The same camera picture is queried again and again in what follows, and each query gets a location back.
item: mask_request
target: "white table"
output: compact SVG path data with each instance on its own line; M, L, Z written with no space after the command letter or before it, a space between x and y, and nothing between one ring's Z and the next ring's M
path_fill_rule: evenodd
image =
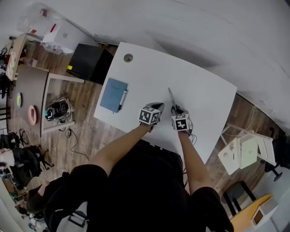
M124 61L126 54L133 60ZM108 78L128 83L123 108L112 113L100 106ZM143 139L176 152L183 159L178 134L171 126L170 87L176 104L187 109L193 122L194 145L204 163L208 160L227 121L237 88L215 74L182 59L152 49L120 43L105 79L94 117L122 131L139 125L140 108L163 102L161 122Z

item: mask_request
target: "wire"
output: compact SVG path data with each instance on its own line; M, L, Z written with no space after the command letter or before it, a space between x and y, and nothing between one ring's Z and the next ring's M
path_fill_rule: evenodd
M75 134L74 131L73 131L72 129L70 129L70 128L68 128L68 129L65 131L65 136L66 136L67 138L70 138L71 134L68 133L69 131L71 131L71 132L74 134L74 136L76 137L76 139L77 139L76 134ZM76 144L71 148L71 152L74 152L74 153L78 153L78 154L84 155L84 156L86 156L87 160L90 161L89 157L88 157L86 154L83 154L83 153L81 153L81 152L78 152L78 151L73 150L73 148L77 145L77 143L78 143L78 140L77 140Z
M255 111L256 108L257 108L257 107L254 106L254 108L253 108L253 112L252 112L252 117L251 117L250 124L248 125L248 127L247 127L245 130L248 130L248 129L250 128L250 125L252 124L252 120L253 120L253 116L254 116L254 111ZM229 135L229 136L237 136L237 135L230 135L230 134L227 134L226 132L224 132L224 134Z

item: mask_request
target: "notebook cover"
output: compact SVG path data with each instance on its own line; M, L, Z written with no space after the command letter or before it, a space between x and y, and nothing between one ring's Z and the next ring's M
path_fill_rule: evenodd
M109 78L101 98L100 106L117 113L126 88L126 83Z

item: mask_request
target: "wooden floor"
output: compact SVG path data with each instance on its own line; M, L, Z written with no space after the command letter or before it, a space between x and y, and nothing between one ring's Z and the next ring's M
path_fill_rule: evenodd
M37 59L37 67L50 69L51 73L67 75L66 68L71 57L71 55L54 55L36 45L27 46L27 58ZM28 189L38 187L45 180L51 181L60 177L62 168L70 172L74 167L88 163L85 156L71 151L71 148L77 141L78 143L73 150L85 153L91 158L99 149L124 134L123 131L93 117L102 85L93 82L81 84L54 80L50 83L49 92L54 94L56 89L67 96L75 108L74 119L76 124L71 128L75 132L77 140L74 135L67 138L65 133L60 131L47 133L39 138L29 129L29 126L22 118L18 116L15 107L16 93L12 92L10 94L12 97L8 100L8 104L11 107L11 120L8 120L8 128L10 131L18 132L20 128L26 130L30 144L41 144L43 150L49 149L47 160L55 164L55 167L49 171L42 172L40 177L34 178L29 183ZM236 95L227 121L239 127L247 128L251 121L252 110L252 104L245 101L239 95ZM249 129L262 135L270 136L270 127L275 129L275 136L281 133L279 127L271 119L266 117L258 109L255 109ZM236 134L237 131L229 130L227 133ZM233 137L225 135L227 141L233 139ZM265 165L258 161L229 176L218 159L218 152L223 147L224 144L220 139L206 163L214 188L219 194L222 194L223 190L232 183L238 180L244 180L250 189L254 189L264 174Z

